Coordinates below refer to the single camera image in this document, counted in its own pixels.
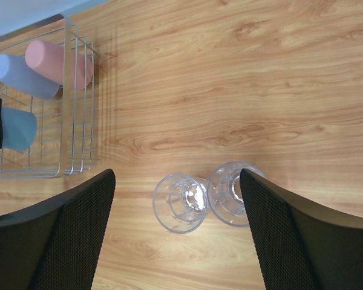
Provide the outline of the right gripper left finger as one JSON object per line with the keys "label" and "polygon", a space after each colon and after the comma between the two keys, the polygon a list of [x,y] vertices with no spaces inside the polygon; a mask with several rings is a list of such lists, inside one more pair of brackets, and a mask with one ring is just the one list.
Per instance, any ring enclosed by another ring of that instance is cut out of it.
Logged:
{"label": "right gripper left finger", "polygon": [[115,188],[106,169],[0,216],[0,289],[91,289]]}

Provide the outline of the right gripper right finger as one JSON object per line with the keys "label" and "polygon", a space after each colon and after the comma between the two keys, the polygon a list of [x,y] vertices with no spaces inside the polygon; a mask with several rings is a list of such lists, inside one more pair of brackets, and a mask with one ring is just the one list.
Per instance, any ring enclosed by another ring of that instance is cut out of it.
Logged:
{"label": "right gripper right finger", "polygon": [[266,289],[363,289],[363,217],[248,169],[240,188]]}

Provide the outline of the blue plastic cup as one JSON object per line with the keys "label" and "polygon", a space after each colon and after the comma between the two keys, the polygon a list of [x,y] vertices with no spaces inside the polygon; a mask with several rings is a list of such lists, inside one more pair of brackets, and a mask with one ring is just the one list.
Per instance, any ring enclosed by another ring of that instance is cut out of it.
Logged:
{"label": "blue plastic cup", "polygon": [[26,151],[32,145],[38,128],[35,114],[3,106],[1,118],[3,148]]}

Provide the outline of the purple plastic cup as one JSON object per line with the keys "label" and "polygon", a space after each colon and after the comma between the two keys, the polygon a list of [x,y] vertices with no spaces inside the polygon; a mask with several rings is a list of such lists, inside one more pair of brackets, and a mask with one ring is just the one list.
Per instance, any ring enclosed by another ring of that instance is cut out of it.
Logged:
{"label": "purple plastic cup", "polygon": [[0,54],[0,82],[41,100],[53,98],[60,84],[33,71],[23,57]]}

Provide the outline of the pink plastic cup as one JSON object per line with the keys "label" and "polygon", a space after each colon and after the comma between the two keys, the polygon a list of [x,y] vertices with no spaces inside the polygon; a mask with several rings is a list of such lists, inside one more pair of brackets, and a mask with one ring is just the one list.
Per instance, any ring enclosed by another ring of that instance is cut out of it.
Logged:
{"label": "pink plastic cup", "polygon": [[[93,63],[90,56],[70,50],[71,86],[84,89],[93,78]],[[25,52],[29,68],[60,85],[64,84],[64,46],[45,40],[33,40]]]}

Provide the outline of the right clear glass tumbler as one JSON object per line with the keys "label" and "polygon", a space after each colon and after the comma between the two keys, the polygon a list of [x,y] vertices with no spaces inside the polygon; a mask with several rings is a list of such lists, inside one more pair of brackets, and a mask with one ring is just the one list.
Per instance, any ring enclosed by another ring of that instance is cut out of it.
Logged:
{"label": "right clear glass tumbler", "polygon": [[242,169],[249,169],[262,177],[265,176],[252,164],[233,161],[215,169],[207,185],[208,204],[214,215],[223,223],[233,227],[249,226],[240,189]]}

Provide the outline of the clear glass tumbler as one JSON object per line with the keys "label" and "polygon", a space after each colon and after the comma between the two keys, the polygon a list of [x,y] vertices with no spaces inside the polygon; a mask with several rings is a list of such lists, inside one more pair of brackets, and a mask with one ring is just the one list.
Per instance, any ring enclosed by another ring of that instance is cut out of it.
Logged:
{"label": "clear glass tumbler", "polygon": [[215,169],[207,185],[208,204],[214,215],[223,223],[233,227],[249,226],[240,189],[242,169],[249,169],[262,177],[265,176],[252,164],[233,161]]}
{"label": "clear glass tumbler", "polygon": [[159,224],[177,234],[196,230],[208,211],[207,185],[207,179],[181,173],[164,177],[152,196]]}

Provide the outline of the left clear glass tumbler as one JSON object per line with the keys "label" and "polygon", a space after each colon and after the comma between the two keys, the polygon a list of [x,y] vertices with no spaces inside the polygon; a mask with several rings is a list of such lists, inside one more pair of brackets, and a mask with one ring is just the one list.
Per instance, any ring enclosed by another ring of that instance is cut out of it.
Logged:
{"label": "left clear glass tumbler", "polygon": [[177,234],[196,230],[208,211],[207,185],[207,179],[181,173],[164,177],[152,196],[159,224]]}

